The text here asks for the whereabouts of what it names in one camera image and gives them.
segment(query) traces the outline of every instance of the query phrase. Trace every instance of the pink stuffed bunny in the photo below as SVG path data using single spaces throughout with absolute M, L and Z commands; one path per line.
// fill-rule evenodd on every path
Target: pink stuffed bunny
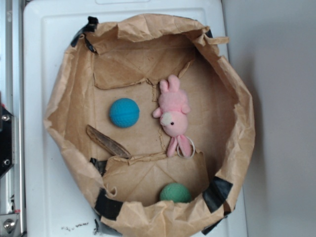
M 170 75 L 168 81 L 160 81 L 161 95 L 159 107 L 153 112 L 154 118 L 160 118 L 164 131 L 171 137 L 167 156 L 171 157 L 179 145 L 184 157 L 191 156 L 189 139 L 184 135 L 188 128 L 187 115 L 190 112 L 188 96 L 180 89 L 180 80 L 175 75 Z

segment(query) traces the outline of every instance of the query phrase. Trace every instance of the blue ball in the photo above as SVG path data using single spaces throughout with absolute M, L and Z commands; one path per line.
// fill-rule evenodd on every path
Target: blue ball
M 116 100 L 110 108 L 110 119 L 118 127 L 131 127 L 139 118 L 139 108 L 128 98 Z

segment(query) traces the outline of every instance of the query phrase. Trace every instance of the brown paper bag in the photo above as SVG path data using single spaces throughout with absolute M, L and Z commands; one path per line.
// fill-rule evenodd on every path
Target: brown paper bag
M 208 32 L 198 21 L 169 15 L 103 24 L 89 18 L 65 52 L 44 125 L 101 221 L 124 236 L 207 233 L 235 208 L 254 146 L 252 98 L 219 56 L 217 44 L 228 39 Z M 166 157 L 170 138 L 152 117 L 157 84 L 170 74 L 179 76 L 192 108 L 186 135 L 197 152 L 190 160 Z M 123 97 L 140 108 L 137 123 L 125 129 L 108 116 Z M 122 144 L 132 159 L 113 157 L 93 143 L 88 124 Z M 107 167 L 100 173 L 102 161 Z M 194 199 L 158 201 L 170 182 L 185 184 Z

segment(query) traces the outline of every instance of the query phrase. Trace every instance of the metal bracket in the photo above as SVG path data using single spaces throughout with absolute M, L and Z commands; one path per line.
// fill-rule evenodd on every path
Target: metal bracket
M 14 237 L 14 233 L 21 236 L 20 225 L 18 225 L 19 214 L 0 215 L 0 237 Z
M 14 165 L 12 158 L 12 119 L 12 114 L 0 105 L 0 178 Z

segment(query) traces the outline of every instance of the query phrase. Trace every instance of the gray wall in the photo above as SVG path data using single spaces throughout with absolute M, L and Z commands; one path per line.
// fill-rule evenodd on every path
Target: gray wall
M 232 66 L 253 95 L 249 237 L 316 236 L 316 1 L 223 0 Z

